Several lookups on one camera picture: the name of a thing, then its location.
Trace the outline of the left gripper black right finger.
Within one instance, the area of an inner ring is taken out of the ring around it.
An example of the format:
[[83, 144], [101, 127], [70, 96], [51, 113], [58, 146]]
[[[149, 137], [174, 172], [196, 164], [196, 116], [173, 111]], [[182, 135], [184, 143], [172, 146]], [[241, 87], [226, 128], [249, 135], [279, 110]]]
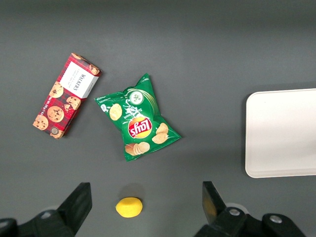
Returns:
[[304, 237], [288, 217], [268, 213], [257, 220], [238, 207], [228, 207], [211, 181], [202, 183], [202, 207], [208, 224], [197, 237]]

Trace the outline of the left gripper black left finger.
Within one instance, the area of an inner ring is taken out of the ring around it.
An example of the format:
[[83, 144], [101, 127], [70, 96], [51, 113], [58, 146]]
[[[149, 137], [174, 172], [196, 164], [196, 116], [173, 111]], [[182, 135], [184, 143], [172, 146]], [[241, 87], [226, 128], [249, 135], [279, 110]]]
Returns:
[[18, 225], [14, 218], [0, 220], [2, 237], [74, 237], [92, 209], [91, 185], [80, 183], [55, 210], [45, 210]]

